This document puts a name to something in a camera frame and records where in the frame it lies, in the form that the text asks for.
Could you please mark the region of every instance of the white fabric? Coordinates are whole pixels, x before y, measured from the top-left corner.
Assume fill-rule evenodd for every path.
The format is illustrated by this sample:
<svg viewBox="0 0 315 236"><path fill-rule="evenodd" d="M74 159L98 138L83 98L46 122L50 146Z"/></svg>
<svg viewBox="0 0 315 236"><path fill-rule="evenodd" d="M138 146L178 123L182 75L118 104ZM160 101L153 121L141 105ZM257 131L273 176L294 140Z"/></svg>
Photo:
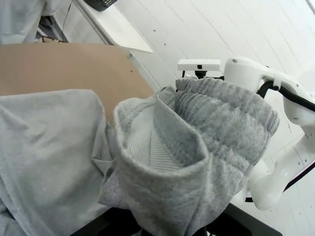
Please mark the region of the white fabric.
<svg viewBox="0 0 315 236"><path fill-rule="evenodd" d="M0 0L0 44L34 42L41 15L53 15L62 0Z"/></svg>

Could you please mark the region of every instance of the gray fabric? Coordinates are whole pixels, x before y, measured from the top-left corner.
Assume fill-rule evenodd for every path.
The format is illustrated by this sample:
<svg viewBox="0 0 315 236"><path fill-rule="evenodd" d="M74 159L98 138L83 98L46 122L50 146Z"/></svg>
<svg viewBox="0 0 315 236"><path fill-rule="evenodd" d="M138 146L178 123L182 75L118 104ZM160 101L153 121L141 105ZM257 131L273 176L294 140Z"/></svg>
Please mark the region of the gray fabric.
<svg viewBox="0 0 315 236"><path fill-rule="evenodd" d="M114 133L92 91L0 97L0 123L1 236L68 236L109 208L97 166Z"/></svg>
<svg viewBox="0 0 315 236"><path fill-rule="evenodd" d="M221 80L176 82L114 111L117 156L99 202L129 208L154 236L190 236L244 186L279 118L258 95Z"/></svg>

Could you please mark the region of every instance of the cable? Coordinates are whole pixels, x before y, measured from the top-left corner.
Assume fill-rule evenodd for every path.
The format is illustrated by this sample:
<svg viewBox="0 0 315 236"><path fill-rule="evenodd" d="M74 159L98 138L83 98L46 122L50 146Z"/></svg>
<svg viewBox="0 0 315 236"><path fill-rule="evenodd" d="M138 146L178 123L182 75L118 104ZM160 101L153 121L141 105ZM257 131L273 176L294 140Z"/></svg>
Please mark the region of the cable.
<svg viewBox="0 0 315 236"><path fill-rule="evenodd" d="M71 1L70 5L69 5L69 8L68 8L68 11L67 11L67 14L66 14L66 16L65 16L65 19L64 19L64 22L63 22L63 29L64 29L65 21L66 21L66 19L67 19L67 17L68 17L69 11L70 11L70 7L71 7L71 5L72 5L72 2L73 2L73 0Z"/></svg>
<svg viewBox="0 0 315 236"><path fill-rule="evenodd" d="M260 95L262 98L264 98L268 89L278 90L278 86L273 86L272 81L267 81L259 88L257 94ZM299 105L315 112L315 104L310 102L309 100L290 92L289 90L285 89L283 86L281 86L279 92L286 99L290 100L291 102L299 104ZM315 162L313 164L311 164L309 167L307 167L301 174L299 174L297 177L295 177L293 180L291 180L286 185L284 191L288 190L292 185L294 185L296 182L298 182L301 178L303 178L305 175L307 175L314 168L315 168ZM253 200L252 200L252 198L246 198L245 202L246 203L253 203Z"/></svg>

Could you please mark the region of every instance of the gray cloth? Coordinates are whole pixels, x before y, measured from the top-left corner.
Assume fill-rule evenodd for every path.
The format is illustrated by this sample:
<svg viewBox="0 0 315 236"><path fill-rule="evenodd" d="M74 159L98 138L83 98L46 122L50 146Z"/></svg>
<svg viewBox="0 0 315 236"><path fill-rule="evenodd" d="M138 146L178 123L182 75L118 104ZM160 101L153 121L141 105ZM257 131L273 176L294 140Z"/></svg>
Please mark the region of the gray cloth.
<svg viewBox="0 0 315 236"><path fill-rule="evenodd" d="M68 236L109 208L92 159L111 160L113 131L96 94L3 96L0 123L0 236Z"/></svg>
<svg viewBox="0 0 315 236"><path fill-rule="evenodd" d="M99 202L130 209L154 236L191 236L246 183L279 118L258 95L214 79L176 82L114 111L117 155Z"/></svg>

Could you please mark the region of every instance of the white wooden floor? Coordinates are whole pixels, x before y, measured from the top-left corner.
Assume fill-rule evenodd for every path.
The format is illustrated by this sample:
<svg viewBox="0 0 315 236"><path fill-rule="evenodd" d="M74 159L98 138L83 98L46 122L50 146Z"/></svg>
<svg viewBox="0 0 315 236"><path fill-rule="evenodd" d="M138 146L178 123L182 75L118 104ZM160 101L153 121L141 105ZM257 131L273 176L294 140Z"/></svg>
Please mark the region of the white wooden floor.
<svg viewBox="0 0 315 236"><path fill-rule="evenodd" d="M177 62L185 58L224 62L231 55L246 56L292 76L315 63L315 16L305 0L118 0L116 6L154 50L134 55L155 90L175 84L181 76ZM62 22L67 8L57 13ZM101 43L74 8L68 19L64 31L70 41ZM314 91L315 81L306 82ZM273 168L279 152L303 133L287 120L279 94L269 92L266 100L281 118L263 157ZM286 191L272 210L262 212L253 204L238 207L285 236L313 236L315 170Z"/></svg>

